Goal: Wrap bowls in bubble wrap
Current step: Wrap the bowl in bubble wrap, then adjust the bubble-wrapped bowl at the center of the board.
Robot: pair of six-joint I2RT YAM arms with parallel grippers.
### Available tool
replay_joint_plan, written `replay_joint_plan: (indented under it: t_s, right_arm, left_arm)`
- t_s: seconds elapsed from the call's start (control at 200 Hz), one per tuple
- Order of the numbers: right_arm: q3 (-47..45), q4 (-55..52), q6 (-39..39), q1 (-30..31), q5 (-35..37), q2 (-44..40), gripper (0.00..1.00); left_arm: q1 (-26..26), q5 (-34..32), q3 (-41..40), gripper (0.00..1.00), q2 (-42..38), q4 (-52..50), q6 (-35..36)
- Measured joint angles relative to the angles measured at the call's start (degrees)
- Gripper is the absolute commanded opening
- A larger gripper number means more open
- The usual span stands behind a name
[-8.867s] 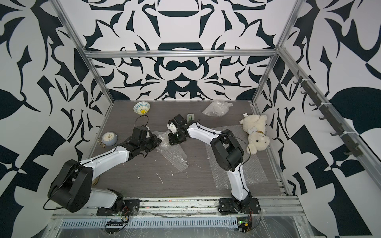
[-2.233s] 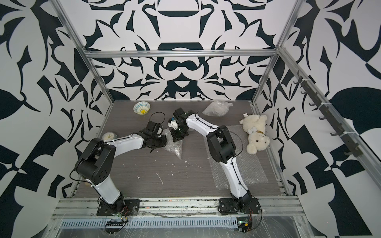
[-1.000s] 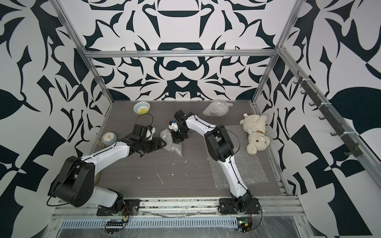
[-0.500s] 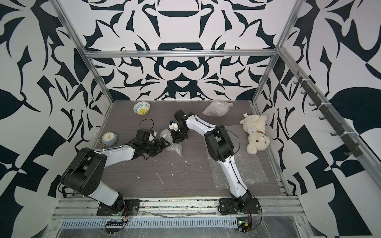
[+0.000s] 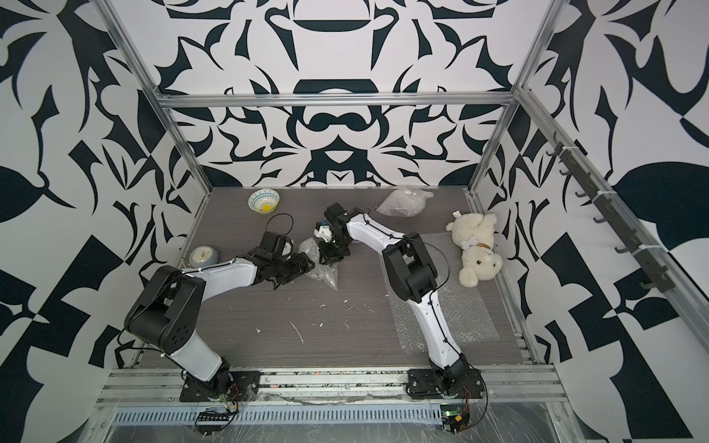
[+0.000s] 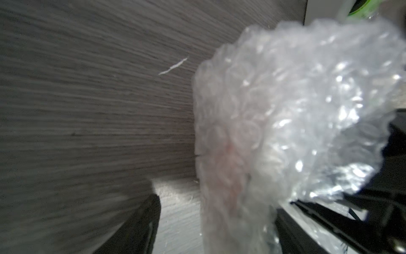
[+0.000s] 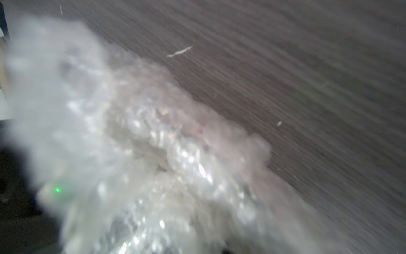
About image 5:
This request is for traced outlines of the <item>bubble wrap sheet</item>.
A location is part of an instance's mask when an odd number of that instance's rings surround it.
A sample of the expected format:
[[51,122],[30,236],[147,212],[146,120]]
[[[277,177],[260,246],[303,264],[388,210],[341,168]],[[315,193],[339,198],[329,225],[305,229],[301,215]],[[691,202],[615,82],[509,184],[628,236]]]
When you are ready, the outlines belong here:
[[308,238],[298,246],[299,253],[305,253],[314,263],[314,268],[306,273],[311,280],[323,282],[330,289],[338,290],[338,268],[336,264],[325,265],[321,263],[321,251],[314,238]]
[[[439,304],[456,343],[460,346],[498,341],[500,336],[489,315],[479,289],[466,288],[459,282],[462,250],[448,233],[423,234],[422,240],[439,276]],[[385,282],[387,296],[400,345],[406,354],[426,354],[428,347],[411,306]]]
[[378,206],[379,214],[390,217],[415,217],[426,208],[434,194],[419,188],[397,188]]

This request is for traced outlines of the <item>yellow patterned bowl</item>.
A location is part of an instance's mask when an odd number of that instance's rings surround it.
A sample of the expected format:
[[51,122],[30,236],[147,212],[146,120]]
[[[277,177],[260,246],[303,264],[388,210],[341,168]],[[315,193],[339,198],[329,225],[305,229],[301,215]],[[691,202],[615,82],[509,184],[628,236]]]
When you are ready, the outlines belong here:
[[278,191],[262,188],[254,191],[247,201],[247,206],[258,214],[269,214],[277,209],[281,197]]

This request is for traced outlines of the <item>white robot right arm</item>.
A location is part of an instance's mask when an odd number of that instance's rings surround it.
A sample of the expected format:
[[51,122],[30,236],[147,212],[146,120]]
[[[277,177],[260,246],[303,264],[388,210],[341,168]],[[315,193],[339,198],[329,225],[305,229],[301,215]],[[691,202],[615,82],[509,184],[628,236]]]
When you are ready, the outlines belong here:
[[354,242],[379,253],[391,289],[412,308],[424,335],[436,389],[444,395],[457,391],[471,367],[443,315],[438,271],[421,236],[393,231],[363,210],[345,210],[338,203],[328,206],[314,234],[323,265],[349,257]]

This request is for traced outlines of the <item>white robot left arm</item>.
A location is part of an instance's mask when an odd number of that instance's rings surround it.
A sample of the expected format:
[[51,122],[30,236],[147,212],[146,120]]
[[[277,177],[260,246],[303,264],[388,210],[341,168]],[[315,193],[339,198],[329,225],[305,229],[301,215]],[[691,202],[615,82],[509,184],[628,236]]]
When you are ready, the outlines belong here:
[[275,289],[313,271],[284,234],[267,232],[244,255],[195,269],[162,266],[145,285],[124,322],[125,331],[168,356],[194,380],[225,390],[229,365],[197,333],[202,304],[237,288],[270,282]]

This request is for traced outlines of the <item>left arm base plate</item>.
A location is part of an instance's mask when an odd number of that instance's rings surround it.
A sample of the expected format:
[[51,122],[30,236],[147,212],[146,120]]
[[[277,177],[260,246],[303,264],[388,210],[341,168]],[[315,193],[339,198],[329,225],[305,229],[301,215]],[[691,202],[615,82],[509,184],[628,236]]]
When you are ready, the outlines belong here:
[[180,402],[241,402],[258,394],[260,371],[220,371],[210,381],[201,381],[183,372]]

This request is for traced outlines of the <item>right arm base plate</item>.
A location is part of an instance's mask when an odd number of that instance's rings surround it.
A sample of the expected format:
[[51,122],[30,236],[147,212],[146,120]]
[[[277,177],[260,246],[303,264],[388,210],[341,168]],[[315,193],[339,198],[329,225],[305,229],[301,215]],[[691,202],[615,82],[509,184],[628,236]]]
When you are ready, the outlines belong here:
[[485,382],[479,370],[465,367],[458,373],[433,369],[409,369],[406,373],[405,393],[414,400],[426,399],[483,399]]

